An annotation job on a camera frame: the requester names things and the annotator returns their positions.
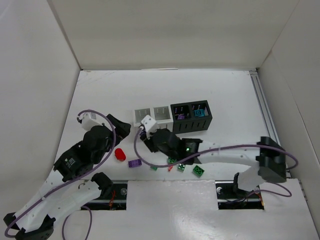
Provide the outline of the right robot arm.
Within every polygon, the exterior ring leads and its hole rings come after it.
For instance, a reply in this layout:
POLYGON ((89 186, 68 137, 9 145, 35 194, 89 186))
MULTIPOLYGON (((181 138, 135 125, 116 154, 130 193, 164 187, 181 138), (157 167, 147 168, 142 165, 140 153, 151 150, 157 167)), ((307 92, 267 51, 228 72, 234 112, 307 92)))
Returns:
POLYGON ((247 166, 247 170, 233 177, 235 192, 249 192, 266 182, 280 184, 287 180, 285 150, 267 136, 262 136, 255 144, 219 146, 199 138, 179 138, 168 129, 158 129, 150 135, 140 130, 134 139, 141 140, 150 152, 160 152, 176 164, 247 166))

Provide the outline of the green curved lego brick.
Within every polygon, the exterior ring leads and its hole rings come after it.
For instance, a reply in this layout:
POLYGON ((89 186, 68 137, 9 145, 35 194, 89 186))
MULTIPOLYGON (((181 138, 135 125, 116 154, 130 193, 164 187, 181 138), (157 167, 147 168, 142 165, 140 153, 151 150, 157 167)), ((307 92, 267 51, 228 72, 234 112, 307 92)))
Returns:
POLYGON ((176 163, 177 162, 177 160, 176 159, 173 159, 173 158, 168 158, 167 159, 167 163, 170 165, 170 164, 173 164, 173 163, 176 163))

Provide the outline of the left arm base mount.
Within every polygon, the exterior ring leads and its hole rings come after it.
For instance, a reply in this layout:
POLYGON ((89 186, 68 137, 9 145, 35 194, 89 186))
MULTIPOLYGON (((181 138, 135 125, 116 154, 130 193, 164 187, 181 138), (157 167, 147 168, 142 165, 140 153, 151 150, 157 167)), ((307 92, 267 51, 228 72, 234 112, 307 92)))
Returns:
MULTIPOLYGON (((124 211, 127 209, 127 181, 112 181, 105 173, 95 173, 91 180, 94 180, 99 185, 102 185, 100 196, 87 202, 81 209, 89 208, 92 211, 124 211)), ((81 189, 91 180, 83 180, 78 185, 81 189)))

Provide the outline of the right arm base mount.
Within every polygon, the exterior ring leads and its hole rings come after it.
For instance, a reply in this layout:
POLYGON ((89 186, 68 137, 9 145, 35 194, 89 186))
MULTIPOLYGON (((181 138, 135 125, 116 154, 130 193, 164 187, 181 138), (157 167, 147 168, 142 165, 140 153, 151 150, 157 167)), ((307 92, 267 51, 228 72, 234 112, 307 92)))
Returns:
POLYGON ((219 210, 264 210, 260 193, 245 191, 238 188, 239 173, 233 180, 216 181, 216 197, 219 210))

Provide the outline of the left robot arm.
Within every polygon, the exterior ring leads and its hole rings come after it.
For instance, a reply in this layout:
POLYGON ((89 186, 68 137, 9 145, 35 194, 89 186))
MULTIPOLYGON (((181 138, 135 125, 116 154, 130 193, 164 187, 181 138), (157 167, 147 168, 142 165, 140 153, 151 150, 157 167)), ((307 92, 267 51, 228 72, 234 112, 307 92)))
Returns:
POLYGON ((103 172, 95 173, 76 192, 62 198, 67 187, 95 172, 115 147, 131 132, 131 125, 108 114, 99 123, 96 111, 82 111, 77 121, 86 131, 83 139, 65 151, 54 163, 47 179, 19 211, 8 213, 3 221, 5 236, 16 240, 47 240, 60 220, 84 208, 88 202, 107 197, 114 183, 103 172))

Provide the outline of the teal rounded lego piece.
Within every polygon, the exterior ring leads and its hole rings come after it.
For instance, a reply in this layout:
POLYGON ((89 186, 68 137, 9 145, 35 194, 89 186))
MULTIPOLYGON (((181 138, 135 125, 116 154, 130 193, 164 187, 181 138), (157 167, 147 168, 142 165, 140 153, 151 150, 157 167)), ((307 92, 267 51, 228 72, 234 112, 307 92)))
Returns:
POLYGON ((193 113, 194 113, 194 116, 197 118, 206 116, 205 111, 203 109, 196 109, 193 111, 193 113))

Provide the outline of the purple rounded lego piece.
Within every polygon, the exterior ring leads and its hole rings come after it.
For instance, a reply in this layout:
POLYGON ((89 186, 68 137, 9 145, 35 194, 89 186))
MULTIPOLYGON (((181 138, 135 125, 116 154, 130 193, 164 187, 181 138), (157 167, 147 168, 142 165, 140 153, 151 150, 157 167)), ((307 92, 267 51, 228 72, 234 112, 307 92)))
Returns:
POLYGON ((185 119, 185 115, 184 114, 178 114, 177 115, 177 119, 178 120, 183 120, 183 119, 185 119))

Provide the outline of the purple printed lego brick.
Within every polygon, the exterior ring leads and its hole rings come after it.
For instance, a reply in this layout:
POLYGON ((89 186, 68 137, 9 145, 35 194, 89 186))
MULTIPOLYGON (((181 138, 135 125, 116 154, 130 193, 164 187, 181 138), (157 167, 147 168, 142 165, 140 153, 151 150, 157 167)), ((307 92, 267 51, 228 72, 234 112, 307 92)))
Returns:
POLYGON ((142 161, 140 159, 130 160, 128 161, 128 167, 129 168, 137 168, 142 165, 142 161))

